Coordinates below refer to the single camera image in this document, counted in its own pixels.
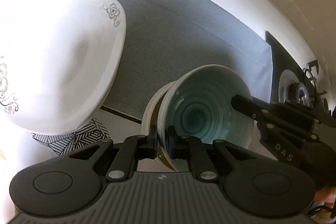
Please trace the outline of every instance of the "circular cap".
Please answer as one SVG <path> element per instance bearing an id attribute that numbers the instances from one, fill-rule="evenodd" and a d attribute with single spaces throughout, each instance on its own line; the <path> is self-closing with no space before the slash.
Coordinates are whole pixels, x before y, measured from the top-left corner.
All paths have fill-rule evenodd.
<path id="1" fill-rule="evenodd" d="M 109 172 L 109 177 L 111 179 L 121 179 L 125 176 L 125 173 L 121 170 L 113 170 Z"/>
<path id="2" fill-rule="evenodd" d="M 254 188 L 269 195 L 280 195 L 289 191 L 292 183 L 285 175 L 278 173 L 263 173 L 256 175 L 252 181 Z"/>
<path id="3" fill-rule="evenodd" d="M 41 193 L 58 194 L 71 187 L 72 177 L 63 172 L 47 172 L 36 177 L 33 185 Z"/>
<path id="4" fill-rule="evenodd" d="M 217 174 L 212 171 L 204 171 L 199 175 L 202 179 L 211 180 L 217 177 Z"/>

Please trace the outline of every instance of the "swirl decoration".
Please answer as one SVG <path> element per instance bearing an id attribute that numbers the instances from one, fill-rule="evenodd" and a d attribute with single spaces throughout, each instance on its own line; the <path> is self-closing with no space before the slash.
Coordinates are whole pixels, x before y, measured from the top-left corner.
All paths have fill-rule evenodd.
<path id="1" fill-rule="evenodd" d="M 104 9 L 109 14 L 109 18 L 113 20 L 113 25 L 115 27 L 119 26 L 120 21 L 118 20 L 118 16 L 120 15 L 120 8 L 118 8 L 115 3 L 112 3 L 109 6 L 104 3 L 100 9 Z"/>
<path id="2" fill-rule="evenodd" d="M 0 104 L 5 107 L 5 112 L 8 114 L 13 114 L 19 110 L 18 104 L 15 102 L 17 100 L 17 95 L 12 93 L 6 98 L 5 93 L 0 95 Z"/>

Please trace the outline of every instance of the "gray cloth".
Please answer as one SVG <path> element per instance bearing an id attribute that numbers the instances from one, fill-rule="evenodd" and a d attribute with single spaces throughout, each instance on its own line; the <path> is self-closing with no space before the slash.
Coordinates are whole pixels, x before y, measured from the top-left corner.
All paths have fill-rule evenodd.
<path id="1" fill-rule="evenodd" d="M 206 64 L 233 69 L 252 96 L 269 102 L 271 47 L 233 15 L 210 0 L 118 1 L 126 40 L 105 106 L 142 119 L 159 88 Z"/>

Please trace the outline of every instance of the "metal screw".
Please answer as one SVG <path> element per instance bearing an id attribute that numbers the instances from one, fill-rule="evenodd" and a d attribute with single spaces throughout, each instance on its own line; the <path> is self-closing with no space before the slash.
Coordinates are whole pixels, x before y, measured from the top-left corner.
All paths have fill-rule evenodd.
<path id="1" fill-rule="evenodd" d="M 204 171 L 199 175 L 202 179 L 211 180 L 217 178 L 217 174 L 212 171 Z"/>
<path id="2" fill-rule="evenodd" d="M 121 170 L 113 170 L 109 172 L 109 177 L 111 179 L 121 179 L 125 176 L 125 173 Z"/>

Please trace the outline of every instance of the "bowl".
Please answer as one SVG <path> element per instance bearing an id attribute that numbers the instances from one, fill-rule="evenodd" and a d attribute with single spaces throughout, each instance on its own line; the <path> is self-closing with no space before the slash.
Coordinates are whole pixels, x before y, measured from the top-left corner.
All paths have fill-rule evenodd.
<path id="1" fill-rule="evenodd" d="M 117 0 L 21 0 L 0 52 L 0 115 L 43 135 L 78 130 L 114 81 L 126 16 Z"/>
<path id="2" fill-rule="evenodd" d="M 205 65 L 178 79 L 164 96 L 157 118 L 159 143 L 167 151 L 166 130 L 173 125 L 178 135 L 196 136 L 212 144 L 224 139 L 247 148 L 254 120 L 235 111 L 231 98 L 252 99 L 243 79 L 221 65 Z"/>
<path id="3" fill-rule="evenodd" d="M 174 82 L 175 81 L 160 88 L 160 90 L 158 90 L 149 101 L 142 117 L 141 134 L 148 135 L 150 127 L 157 126 L 157 119 L 162 100 Z M 163 170 L 166 170 L 166 172 L 188 171 L 188 163 L 185 160 L 170 159 L 166 151 L 160 145 L 158 147 L 157 154 L 158 157 L 155 160 L 160 164 Z"/>

